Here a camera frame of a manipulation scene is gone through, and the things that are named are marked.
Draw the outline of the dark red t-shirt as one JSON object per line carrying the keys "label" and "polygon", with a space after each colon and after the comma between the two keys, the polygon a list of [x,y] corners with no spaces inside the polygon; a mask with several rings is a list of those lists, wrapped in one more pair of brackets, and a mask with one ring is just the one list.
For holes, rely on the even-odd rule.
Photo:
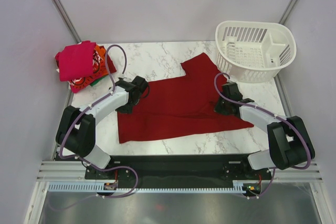
{"label": "dark red t-shirt", "polygon": [[209,56],[202,53],[181,64],[185,75],[149,82],[149,95],[132,113],[118,113],[119,143],[164,140],[194,134],[250,128],[233,115],[214,111],[219,95],[214,83],[225,84]]}

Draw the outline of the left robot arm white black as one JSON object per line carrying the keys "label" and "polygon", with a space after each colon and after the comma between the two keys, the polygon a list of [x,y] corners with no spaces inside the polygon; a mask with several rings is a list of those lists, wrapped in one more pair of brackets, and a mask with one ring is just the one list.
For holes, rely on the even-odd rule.
{"label": "left robot arm white black", "polygon": [[110,162],[111,156],[96,144],[96,126],[114,111],[132,113],[144,92],[149,92],[149,84],[143,77],[136,76],[131,82],[120,78],[105,95],[93,102],[79,108],[66,107],[56,134],[59,157],[70,158],[63,154],[67,149],[73,153],[71,157],[91,164],[103,178],[111,178],[115,165]]}

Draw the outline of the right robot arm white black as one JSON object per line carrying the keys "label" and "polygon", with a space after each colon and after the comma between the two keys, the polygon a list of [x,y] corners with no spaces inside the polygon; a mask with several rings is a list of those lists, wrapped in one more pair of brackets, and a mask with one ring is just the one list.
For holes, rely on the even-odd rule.
{"label": "right robot arm white black", "polygon": [[240,172],[245,178],[254,178],[264,168],[306,169],[315,158],[302,118],[276,116],[259,107],[254,100],[244,99],[235,82],[222,85],[214,111],[251,123],[268,136],[268,149],[249,154],[247,162],[241,164]]}

